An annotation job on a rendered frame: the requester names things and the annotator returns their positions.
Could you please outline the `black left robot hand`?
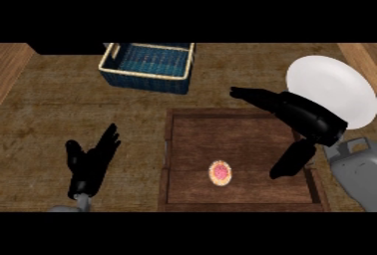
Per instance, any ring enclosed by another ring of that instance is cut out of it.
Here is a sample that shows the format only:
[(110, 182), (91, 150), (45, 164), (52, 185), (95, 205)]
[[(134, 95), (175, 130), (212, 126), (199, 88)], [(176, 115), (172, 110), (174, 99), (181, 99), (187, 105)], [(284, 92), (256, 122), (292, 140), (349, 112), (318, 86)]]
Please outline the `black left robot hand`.
[(89, 151), (83, 151), (76, 140), (70, 139), (67, 141), (67, 163), (73, 172), (69, 189), (72, 199), (77, 199), (80, 194), (88, 194), (89, 197), (98, 194), (120, 144), (116, 124), (111, 124), (107, 128), (97, 146)]

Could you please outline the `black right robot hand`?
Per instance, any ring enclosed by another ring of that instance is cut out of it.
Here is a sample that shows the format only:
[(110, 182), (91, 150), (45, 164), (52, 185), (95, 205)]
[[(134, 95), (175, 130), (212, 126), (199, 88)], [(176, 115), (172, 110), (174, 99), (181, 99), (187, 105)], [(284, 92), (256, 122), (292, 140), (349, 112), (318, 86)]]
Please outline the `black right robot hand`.
[(230, 95), (271, 112), (274, 116), (304, 135), (283, 154), (270, 171), (273, 179), (295, 176), (317, 153), (317, 144), (332, 146), (345, 134), (348, 121), (323, 105), (304, 96), (283, 91), (233, 87)]

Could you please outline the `white round plate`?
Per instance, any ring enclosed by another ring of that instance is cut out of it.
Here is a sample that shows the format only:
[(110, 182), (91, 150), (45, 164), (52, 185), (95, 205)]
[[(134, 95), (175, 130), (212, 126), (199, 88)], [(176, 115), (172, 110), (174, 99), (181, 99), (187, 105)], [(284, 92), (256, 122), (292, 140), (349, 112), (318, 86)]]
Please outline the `white round plate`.
[(289, 66), (287, 89), (323, 105), (348, 121), (349, 129), (366, 128), (377, 116), (377, 96), (358, 71), (326, 56), (305, 56)]

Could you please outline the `brown wooden tray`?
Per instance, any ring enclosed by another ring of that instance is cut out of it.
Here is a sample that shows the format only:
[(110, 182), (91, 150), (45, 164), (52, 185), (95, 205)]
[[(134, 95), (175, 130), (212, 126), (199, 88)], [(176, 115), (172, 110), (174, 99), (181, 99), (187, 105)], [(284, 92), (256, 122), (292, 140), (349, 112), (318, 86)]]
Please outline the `brown wooden tray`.
[[(270, 177), (280, 157), (301, 135), (256, 109), (171, 109), (162, 211), (324, 212), (330, 209), (318, 173)], [(233, 169), (227, 186), (209, 179), (210, 164)]]

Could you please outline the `pink frosted cupcake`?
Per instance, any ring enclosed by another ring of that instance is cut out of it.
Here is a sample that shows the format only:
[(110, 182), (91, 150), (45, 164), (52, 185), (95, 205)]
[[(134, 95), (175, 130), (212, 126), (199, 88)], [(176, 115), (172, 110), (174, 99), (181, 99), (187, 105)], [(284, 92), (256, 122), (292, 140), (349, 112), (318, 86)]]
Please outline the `pink frosted cupcake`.
[(216, 160), (209, 167), (208, 171), (210, 182), (216, 186), (227, 186), (233, 179), (233, 169), (224, 160)]

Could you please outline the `blue wicker basket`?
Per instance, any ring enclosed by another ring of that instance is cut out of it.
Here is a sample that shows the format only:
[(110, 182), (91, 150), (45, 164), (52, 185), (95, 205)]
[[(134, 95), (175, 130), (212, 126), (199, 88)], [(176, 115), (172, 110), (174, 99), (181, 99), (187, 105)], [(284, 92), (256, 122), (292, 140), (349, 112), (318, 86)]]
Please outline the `blue wicker basket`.
[(185, 95), (196, 43), (111, 43), (100, 72), (111, 86)]

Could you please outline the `black appliance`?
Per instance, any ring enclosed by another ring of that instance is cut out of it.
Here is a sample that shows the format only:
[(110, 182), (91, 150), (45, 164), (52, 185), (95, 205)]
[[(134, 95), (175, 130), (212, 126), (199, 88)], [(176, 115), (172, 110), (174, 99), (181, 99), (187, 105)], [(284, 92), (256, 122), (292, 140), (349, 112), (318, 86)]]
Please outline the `black appliance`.
[(103, 43), (29, 43), (29, 46), (40, 55), (103, 55), (106, 45)]

